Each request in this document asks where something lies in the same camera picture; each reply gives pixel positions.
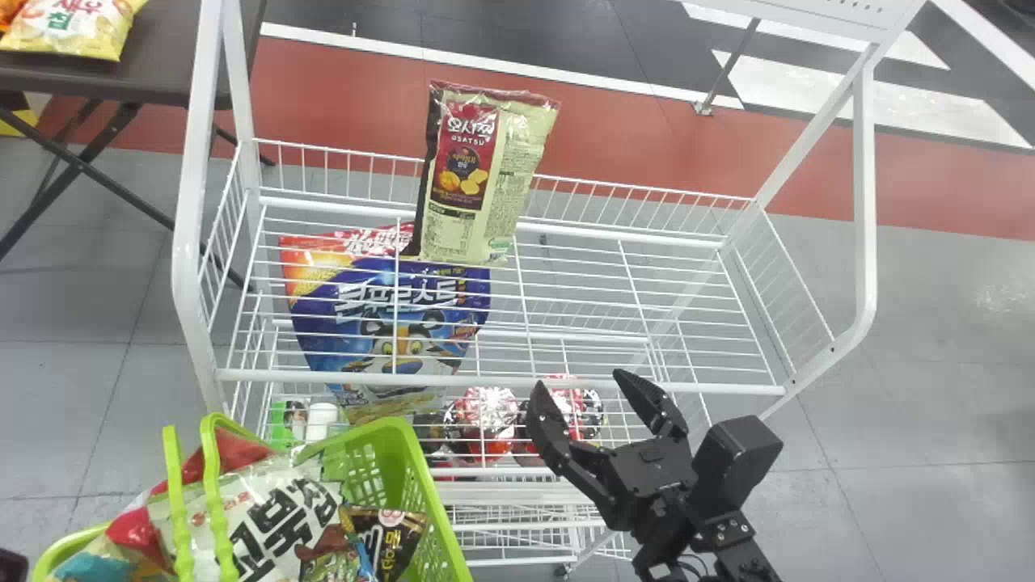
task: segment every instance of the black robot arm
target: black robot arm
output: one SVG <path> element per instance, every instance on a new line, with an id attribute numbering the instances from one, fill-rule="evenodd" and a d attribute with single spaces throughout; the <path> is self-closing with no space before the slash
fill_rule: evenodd
<path id="1" fill-rule="evenodd" d="M 719 582 L 779 582 L 741 513 L 783 444 L 757 416 L 712 427 L 697 455 L 686 420 L 664 390 L 624 370 L 615 381 L 654 438 L 617 448 L 573 441 L 540 381 L 527 430 L 546 465 L 597 506 L 613 530 L 630 531 L 641 549 L 632 568 L 644 582 L 684 582 L 687 549 L 715 555 Z"/>

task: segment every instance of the cable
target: cable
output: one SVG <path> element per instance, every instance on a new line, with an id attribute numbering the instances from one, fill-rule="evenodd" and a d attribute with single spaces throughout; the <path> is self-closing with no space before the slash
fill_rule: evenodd
<path id="1" fill-rule="evenodd" d="M 708 562 L 706 562 L 704 558 L 702 558 L 701 556 L 699 556 L 697 554 L 683 554 L 680 557 L 683 557 L 683 558 L 693 558 L 693 559 L 698 560 L 699 562 L 701 562 L 701 568 L 703 568 L 705 570 L 705 576 L 708 576 Z"/>
<path id="2" fill-rule="evenodd" d="M 690 572 L 692 572 L 693 576 L 697 576 L 699 581 L 702 578 L 704 578 L 703 576 L 701 576 L 701 573 L 698 572 L 698 569 L 696 569 L 692 565 L 690 565 L 689 562 L 685 562 L 685 561 L 682 561 L 682 560 L 676 560 L 676 563 L 679 564 L 680 568 L 683 568 L 685 570 L 689 570 Z"/>

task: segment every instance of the black table leg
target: black table leg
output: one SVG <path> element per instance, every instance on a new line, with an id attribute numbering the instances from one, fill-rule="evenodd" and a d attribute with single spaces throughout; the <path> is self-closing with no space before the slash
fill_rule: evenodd
<path id="1" fill-rule="evenodd" d="M 212 123 L 212 130 L 215 133 L 216 136 L 219 136 L 220 138 L 227 140 L 227 142 L 229 142 L 230 145 L 237 147 L 237 136 L 231 134 L 230 132 L 224 129 L 223 127 L 219 127 L 215 123 Z M 273 162 L 272 159 L 266 157 L 261 153 L 259 154 L 259 162 L 261 162 L 263 166 L 267 166 L 269 168 L 276 166 L 275 162 Z"/>
<path id="2" fill-rule="evenodd" d="M 22 238 L 22 235 L 25 234 L 25 231 L 29 230 L 29 227 L 31 227 L 32 224 L 39 219 L 40 214 L 50 208 L 51 205 L 54 204 L 54 201 L 61 196 L 61 193 L 63 193 L 76 180 L 76 178 L 83 173 L 82 167 L 93 162 L 97 155 L 99 155 L 100 152 L 108 147 L 108 144 L 112 143 L 112 140 L 114 140 L 115 137 L 118 136 L 130 121 L 132 121 L 132 118 L 137 116 L 138 111 L 140 111 L 139 105 L 123 104 L 120 106 L 118 111 L 115 112 L 115 115 L 112 116 L 112 119 L 108 122 L 105 129 L 97 134 L 97 136 L 93 138 L 89 144 L 87 144 L 83 152 L 79 154 L 76 158 L 77 162 L 69 163 L 69 166 L 61 172 L 61 175 L 54 180 L 54 183 L 47 186 L 41 193 L 37 194 L 32 203 L 29 204 L 29 207 L 26 208 L 25 212 L 23 212 L 22 215 L 14 221 L 14 224 L 11 225 L 7 234 L 0 239 L 0 261 L 7 256 L 7 253 L 10 252 L 12 246 L 14 246 L 14 243 L 17 243 Z"/>
<path id="3" fill-rule="evenodd" d="M 54 180 L 40 197 L 38 201 L 33 202 L 29 208 L 16 221 L 14 225 L 11 226 L 7 234 L 4 235 L 3 239 L 0 240 L 0 260 L 10 251 L 16 242 L 25 234 L 32 223 L 36 222 L 40 214 L 43 213 L 47 208 L 57 200 L 57 197 L 68 187 L 71 182 L 79 177 L 80 174 L 86 174 L 93 181 L 108 188 L 112 194 L 118 196 L 122 200 L 128 202 L 134 208 L 137 208 L 141 212 L 147 214 L 154 222 L 166 227 L 169 230 L 173 230 L 176 224 L 172 219 L 164 214 L 160 210 L 151 206 L 146 201 L 140 199 L 137 195 L 129 192 L 125 186 L 116 182 L 108 174 L 105 174 L 100 170 L 94 168 L 90 162 L 92 162 L 96 156 L 108 146 L 118 135 L 125 128 L 125 126 L 137 116 L 137 113 L 142 107 L 141 104 L 122 104 L 119 106 L 118 111 L 112 117 L 111 121 L 105 127 L 100 134 L 97 135 L 87 146 L 86 149 L 80 155 L 76 155 L 68 148 L 49 140 L 46 136 L 40 134 L 35 127 L 26 123 L 22 118 L 18 117 L 7 109 L 0 107 L 0 121 L 3 121 L 13 127 L 16 130 L 20 132 L 25 137 L 39 144 L 40 147 L 47 151 L 53 153 L 57 157 L 68 164 L 68 167 L 61 173 L 60 176 Z M 206 251 L 206 245 L 204 242 L 201 243 L 201 252 L 204 254 Z M 211 255 L 212 263 L 217 268 L 223 268 L 223 261 L 219 257 L 216 257 L 213 253 Z M 227 278 L 230 279 L 239 288 L 244 288 L 244 280 L 238 274 L 234 269 L 229 269 Z"/>
<path id="4" fill-rule="evenodd" d="M 100 99 L 90 99 L 86 101 L 83 108 L 79 110 L 79 113 L 72 115 L 68 119 L 68 122 L 65 123 L 64 127 L 61 127 L 61 130 L 58 132 L 56 136 L 54 136 L 54 141 L 61 144 L 62 146 L 67 145 L 68 135 L 71 134 L 76 129 L 76 127 L 82 125 L 83 122 L 87 120 L 87 118 L 93 115 L 93 112 L 97 110 L 97 107 L 100 106 L 100 103 L 101 103 Z M 51 184 L 51 178 L 54 177 L 54 172 L 57 171 L 58 164 L 60 162 L 61 158 L 56 155 L 54 156 L 54 159 L 51 161 L 51 165 L 49 168 L 47 168 L 47 173 L 43 174 L 43 179 L 39 182 L 39 187 L 36 190 L 36 196 L 32 198 L 32 203 L 35 203 L 37 200 L 40 199 L 40 197 L 43 196 L 43 192 L 46 192 L 47 186 Z"/>

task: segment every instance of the green shopping basket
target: green shopping basket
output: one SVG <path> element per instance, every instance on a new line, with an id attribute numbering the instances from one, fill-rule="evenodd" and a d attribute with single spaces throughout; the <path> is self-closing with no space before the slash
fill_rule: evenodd
<path id="1" fill-rule="evenodd" d="M 210 523 L 216 540 L 219 580 L 231 582 L 237 580 L 237 572 L 233 565 L 232 548 L 227 536 L 228 524 L 223 514 L 221 497 L 218 492 L 219 456 L 215 444 L 216 428 L 244 438 L 254 440 L 258 438 L 223 414 L 213 413 L 202 419 L 201 441 L 205 452 L 203 483 L 211 515 Z M 179 471 L 171 468 L 173 464 L 169 460 L 168 442 L 166 449 L 167 468 L 170 468 L 173 536 L 178 550 L 175 570 L 181 582 L 189 582 L 193 558 L 189 551 L 183 551 L 189 548 L 189 540 L 177 533 L 178 527 L 182 526 L 184 532 L 186 527 L 185 512 L 181 514 L 177 511 L 178 507 L 182 507 Z M 439 499 L 438 491 L 435 489 L 435 482 L 427 470 L 417 436 L 409 424 L 398 417 L 380 418 L 330 439 L 310 444 L 302 449 L 298 458 L 307 459 L 316 455 L 321 456 L 324 481 L 348 484 L 348 487 L 342 489 L 348 501 L 359 505 L 420 512 L 427 516 L 427 529 L 403 575 L 403 580 L 473 581 L 464 561 L 460 544 L 449 525 L 445 508 Z M 178 469 L 178 455 L 175 466 Z M 174 478 L 178 486 L 175 492 Z M 73 533 L 54 544 L 39 558 L 33 571 L 33 582 L 42 582 L 54 568 L 102 533 L 106 527 L 101 525 Z"/>

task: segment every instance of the red floor stripe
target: red floor stripe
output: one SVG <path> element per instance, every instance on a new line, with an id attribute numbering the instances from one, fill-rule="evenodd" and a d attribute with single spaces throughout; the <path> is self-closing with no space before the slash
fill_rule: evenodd
<path id="1" fill-rule="evenodd" d="M 261 137 L 419 157 L 428 80 L 528 89 L 562 103 L 540 171 L 588 179 L 753 196 L 804 127 L 735 110 L 704 118 L 683 101 L 272 38 L 261 40 L 256 63 Z M 52 100 L 41 127 L 55 130 L 77 104 Z M 115 146 L 179 152 L 185 117 L 145 108 Z M 98 118 L 78 137 L 95 133 Z M 227 113 L 217 119 L 233 125 Z M 850 129 L 830 128 L 769 210 L 851 220 L 851 146 Z M 881 224 L 1035 240 L 1035 156 L 879 134 L 877 169 Z"/>

